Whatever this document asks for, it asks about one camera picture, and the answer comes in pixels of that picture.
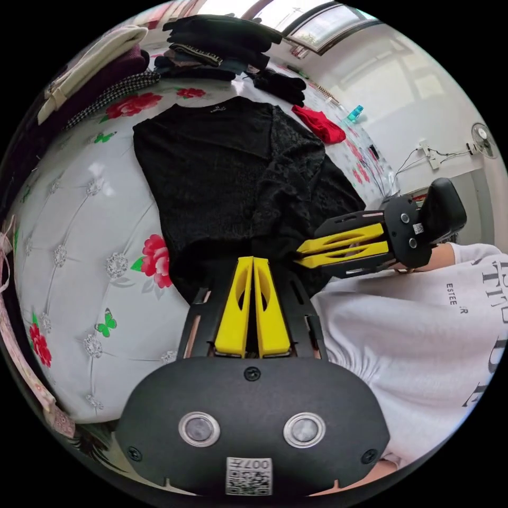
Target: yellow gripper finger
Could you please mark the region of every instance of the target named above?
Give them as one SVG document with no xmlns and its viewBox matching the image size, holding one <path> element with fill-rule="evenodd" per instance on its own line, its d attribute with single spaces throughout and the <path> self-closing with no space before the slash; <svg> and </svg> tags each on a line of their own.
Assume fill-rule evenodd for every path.
<svg viewBox="0 0 508 508">
<path fill-rule="evenodd" d="M 259 357 L 288 354 L 289 335 L 267 259 L 254 258 L 254 291 Z"/>
<path fill-rule="evenodd" d="M 388 242 L 386 241 L 361 245 L 380 238 L 383 234 L 381 224 L 372 224 L 363 228 L 331 234 L 327 237 L 306 240 L 298 249 L 298 252 L 306 257 L 297 259 L 295 262 L 306 268 L 317 268 L 377 254 L 385 254 L 389 252 Z"/>
<path fill-rule="evenodd" d="M 214 342 L 215 351 L 219 355 L 241 358 L 245 356 L 253 260 L 253 257 L 238 258 L 222 321 Z"/>
</svg>

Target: blue bottle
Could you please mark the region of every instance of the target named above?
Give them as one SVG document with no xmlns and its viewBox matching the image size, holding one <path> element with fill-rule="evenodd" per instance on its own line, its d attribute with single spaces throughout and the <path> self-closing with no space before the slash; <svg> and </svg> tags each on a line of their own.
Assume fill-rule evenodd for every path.
<svg viewBox="0 0 508 508">
<path fill-rule="evenodd" d="M 353 111 L 351 111 L 351 113 L 349 113 L 348 120 L 350 120 L 351 122 L 354 122 L 358 118 L 358 115 L 363 110 L 364 110 L 363 106 L 356 106 L 355 109 Z"/>
</svg>

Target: power socket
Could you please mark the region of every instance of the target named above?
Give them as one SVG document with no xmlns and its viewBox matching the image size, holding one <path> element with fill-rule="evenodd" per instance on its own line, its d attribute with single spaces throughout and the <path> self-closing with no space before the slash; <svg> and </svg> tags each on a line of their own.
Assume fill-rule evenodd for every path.
<svg viewBox="0 0 508 508">
<path fill-rule="evenodd" d="M 466 148 L 471 156 L 479 152 L 478 147 L 471 142 L 466 143 Z"/>
<path fill-rule="evenodd" d="M 421 140 L 419 146 L 417 147 L 419 150 L 423 151 L 424 155 L 430 162 L 430 165 L 434 171 L 437 171 L 440 168 L 439 161 L 436 159 L 435 152 L 430 150 L 429 144 L 427 141 Z"/>
</svg>

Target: black handle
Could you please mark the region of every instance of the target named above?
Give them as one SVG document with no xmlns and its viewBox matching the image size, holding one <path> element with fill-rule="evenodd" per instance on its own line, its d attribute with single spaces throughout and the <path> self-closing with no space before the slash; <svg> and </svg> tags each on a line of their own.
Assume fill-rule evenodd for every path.
<svg viewBox="0 0 508 508">
<path fill-rule="evenodd" d="M 432 182 L 419 219 L 425 243 L 438 243 L 466 225 L 466 210 L 450 179 L 438 178 Z"/>
</svg>

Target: wall-mounted fan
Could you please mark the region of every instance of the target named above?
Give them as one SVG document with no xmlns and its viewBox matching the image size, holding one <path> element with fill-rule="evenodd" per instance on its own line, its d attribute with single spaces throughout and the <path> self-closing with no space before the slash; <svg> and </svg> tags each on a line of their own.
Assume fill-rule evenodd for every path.
<svg viewBox="0 0 508 508">
<path fill-rule="evenodd" d="M 497 159 L 499 151 L 488 127 L 482 123 L 475 123 L 471 128 L 471 137 L 476 150 L 488 159 Z"/>
</svg>

